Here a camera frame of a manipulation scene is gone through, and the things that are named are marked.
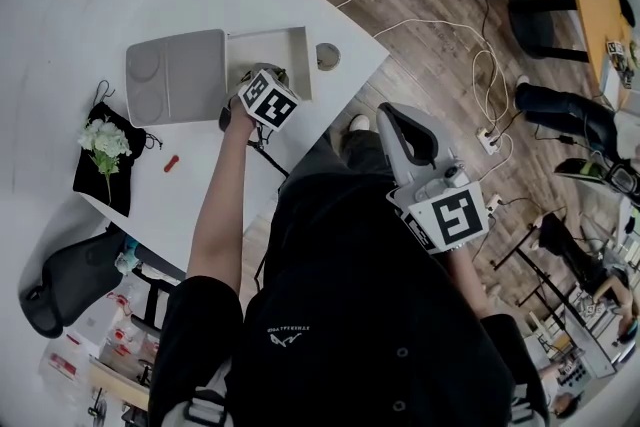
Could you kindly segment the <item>person's left forearm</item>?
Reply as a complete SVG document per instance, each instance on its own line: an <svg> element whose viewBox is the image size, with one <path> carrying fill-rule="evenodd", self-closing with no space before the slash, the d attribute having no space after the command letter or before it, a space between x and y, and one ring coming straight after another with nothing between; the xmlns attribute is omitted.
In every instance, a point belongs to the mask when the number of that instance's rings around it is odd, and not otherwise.
<svg viewBox="0 0 640 427"><path fill-rule="evenodd" d="M242 279L247 143L254 129L241 105L231 111L216 166L195 226L187 276L207 276L238 293Z"/></svg>

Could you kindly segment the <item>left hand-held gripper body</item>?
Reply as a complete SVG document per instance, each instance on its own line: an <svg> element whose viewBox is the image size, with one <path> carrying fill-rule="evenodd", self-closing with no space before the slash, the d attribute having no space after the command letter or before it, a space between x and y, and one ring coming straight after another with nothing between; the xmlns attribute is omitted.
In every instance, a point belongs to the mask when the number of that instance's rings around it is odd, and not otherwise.
<svg viewBox="0 0 640 427"><path fill-rule="evenodd" d="M238 98L246 113L258 124L279 132L299 106L299 98L288 87L284 68L256 63L226 93L219 116L219 128L225 131L231 119L231 103Z"/></svg>

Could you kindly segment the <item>blue cloth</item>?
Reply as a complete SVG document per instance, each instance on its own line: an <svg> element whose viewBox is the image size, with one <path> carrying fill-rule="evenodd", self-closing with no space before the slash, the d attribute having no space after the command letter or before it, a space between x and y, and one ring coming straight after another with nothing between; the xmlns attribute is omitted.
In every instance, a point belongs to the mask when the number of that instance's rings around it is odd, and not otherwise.
<svg viewBox="0 0 640 427"><path fill-rule="evenodd" d="M121 262L127 269L133 269L137 263L136 249L138 247L138 241L134 238L127 236L125 238L124 249L121 252Z"/></svg>

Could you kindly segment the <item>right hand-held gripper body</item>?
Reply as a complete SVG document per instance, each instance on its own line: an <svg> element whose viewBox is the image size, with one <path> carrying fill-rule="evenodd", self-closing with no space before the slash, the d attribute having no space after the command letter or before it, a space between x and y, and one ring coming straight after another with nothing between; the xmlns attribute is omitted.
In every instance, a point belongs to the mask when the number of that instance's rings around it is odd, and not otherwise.
<svg viewBox="0 0 640 427"><path fill-rule="evenodd" d="M470 180L460 163L393 189L387 200L430 255L457 249L489 230L480 183Z"/></svg>

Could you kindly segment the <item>black drawstring cloth pouch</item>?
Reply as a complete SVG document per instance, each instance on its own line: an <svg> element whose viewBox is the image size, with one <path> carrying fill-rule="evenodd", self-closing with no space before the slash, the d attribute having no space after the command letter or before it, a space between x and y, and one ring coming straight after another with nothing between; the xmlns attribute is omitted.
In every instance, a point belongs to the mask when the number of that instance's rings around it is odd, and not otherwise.
<svg viewBox="0 0 640 427"><path fill-rule="evenodd" d="M145 149L160 149L163 146L163 142L144 129L134 127L128 119L113 111L105 100L113 96L114 93L115 90L108 81L100 81L95 91L92 108L85 122L86 124L88 120L105 120L109 118L119 129L124 131L130 145L132 154L129 157L120 157L119 172L111 176L111 204L108 204L104 176L98 172L88 153L81 147L73 190L98 200L123 216L128 216L131 207L131 174L133 165Z"/></svg>

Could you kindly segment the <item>white cardboard box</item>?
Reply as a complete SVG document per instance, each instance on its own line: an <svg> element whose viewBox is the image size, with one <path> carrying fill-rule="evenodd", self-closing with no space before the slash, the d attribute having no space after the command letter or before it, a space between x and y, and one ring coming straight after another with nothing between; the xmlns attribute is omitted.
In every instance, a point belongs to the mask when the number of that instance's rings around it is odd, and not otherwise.
<svg viewBox="0 0 640 427"><path fill-rule="evenodd" d="M114 292L98 299L67 328L67 334L87 347L100 348L113 326L125 316L128 299Z"/></svg>

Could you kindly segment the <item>light wooden desk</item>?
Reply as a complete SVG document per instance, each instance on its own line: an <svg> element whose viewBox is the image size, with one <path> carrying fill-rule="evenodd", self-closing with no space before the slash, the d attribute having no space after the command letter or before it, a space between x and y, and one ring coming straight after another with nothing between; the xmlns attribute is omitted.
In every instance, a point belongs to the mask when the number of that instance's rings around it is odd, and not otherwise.
<svg viewBox="0 0 640 427"><path fill-rule="evenodd" d="M148 410L148 387L123 376L93 356L89 357L89 381L92 386L112 394L126 404L143 411Z"/></svg>

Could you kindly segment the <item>black tripod stand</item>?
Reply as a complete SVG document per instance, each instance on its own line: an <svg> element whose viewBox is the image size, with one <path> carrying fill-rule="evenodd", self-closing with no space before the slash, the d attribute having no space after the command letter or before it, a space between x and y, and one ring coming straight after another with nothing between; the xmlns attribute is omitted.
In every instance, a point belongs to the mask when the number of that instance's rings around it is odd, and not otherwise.
<svg viewBox="0 0 640 427"><path fill-rule="evenodd" d="M539 246L560 257L580 288L595 298L596 291L608 277L607 270L599 260L578 245L565 224L554 213L548 213L541 219Z"/></svg>

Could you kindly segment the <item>white artificial flower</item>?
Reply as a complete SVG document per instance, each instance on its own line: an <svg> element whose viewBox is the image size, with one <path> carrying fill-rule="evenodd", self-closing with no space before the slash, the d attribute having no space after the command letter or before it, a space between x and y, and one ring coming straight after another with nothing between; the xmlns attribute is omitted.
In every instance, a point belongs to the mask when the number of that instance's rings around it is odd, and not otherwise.
<svg viewBox="0 0 640 427"><path fill-rule="evenodd" d="M111 176L119 172L120 157L132 154L124 131L109 118L88 120L79 135L78 144L104 176L108 204L111 204Z"/></svg>

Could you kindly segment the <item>small potted plant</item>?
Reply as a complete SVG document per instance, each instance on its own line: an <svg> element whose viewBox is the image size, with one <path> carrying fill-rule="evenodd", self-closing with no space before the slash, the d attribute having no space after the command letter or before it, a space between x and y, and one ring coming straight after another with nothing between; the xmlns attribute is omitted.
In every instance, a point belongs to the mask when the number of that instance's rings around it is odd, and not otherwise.
<svg viewBox="0 0 640 427"><path fill-rule="evenodd" d="M631 39L627 46L622 46L622 50L617 71L622 86L631 89L635 74L640 70L640 44L636 39Z"/></svg>

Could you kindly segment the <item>person's dark trousers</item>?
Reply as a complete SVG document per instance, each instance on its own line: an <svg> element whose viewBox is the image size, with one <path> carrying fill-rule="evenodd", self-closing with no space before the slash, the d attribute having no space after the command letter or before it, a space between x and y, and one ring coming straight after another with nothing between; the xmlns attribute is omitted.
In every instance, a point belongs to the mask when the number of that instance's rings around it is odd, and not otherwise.
<svg viewBox="0 0 640 427"><path fill-rule="evenodd" d="M323 134L289 173L286 181L318 174L366 174L394 178L380 136L372 130L347 132L341 139L338 152L333 149L329 134Z"/></svg>

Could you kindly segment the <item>person's black shirt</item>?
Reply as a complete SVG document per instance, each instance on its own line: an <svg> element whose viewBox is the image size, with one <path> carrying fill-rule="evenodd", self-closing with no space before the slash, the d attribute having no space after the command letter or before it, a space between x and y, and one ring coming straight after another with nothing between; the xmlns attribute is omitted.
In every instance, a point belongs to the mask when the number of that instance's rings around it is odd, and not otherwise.
<svg viewBox="0 0 640 427"><path fill-rule="evenodd" d="M514 319L478 319L387 200L392 179L286 182L263 287L171 293L149 427L548 427Z"/></svg>

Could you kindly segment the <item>black mesh office chair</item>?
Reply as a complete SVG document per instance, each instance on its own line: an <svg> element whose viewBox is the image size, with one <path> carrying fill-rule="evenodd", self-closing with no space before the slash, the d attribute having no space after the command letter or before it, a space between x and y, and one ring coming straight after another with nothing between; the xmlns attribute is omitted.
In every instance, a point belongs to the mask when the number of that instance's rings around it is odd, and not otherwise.
<svg viewBox="0 0 640 427"><path fill-rule="evenodd" d="M103 234L64 247L45 260L40 279L19 294L21 309L39 335L60 337L131 273L149 285L144 315L133 314L133 323L155 338L160 336L161 328L155 325L159 294L171 293L186 274L139 242L138 263L127 269L120 259L127 236L111 224Z"/></svg>

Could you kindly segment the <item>person's right forearm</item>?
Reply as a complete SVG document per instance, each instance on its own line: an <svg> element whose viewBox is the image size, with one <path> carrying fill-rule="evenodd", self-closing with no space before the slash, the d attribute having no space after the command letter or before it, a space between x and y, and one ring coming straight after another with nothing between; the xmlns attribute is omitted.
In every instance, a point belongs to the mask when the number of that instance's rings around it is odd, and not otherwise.
<svg viewBox="0 0 640 427"><path fill-rule="evenodd" d="M446 254L449 276L478 319L494 314L470 255L461 249Z"/></svg>

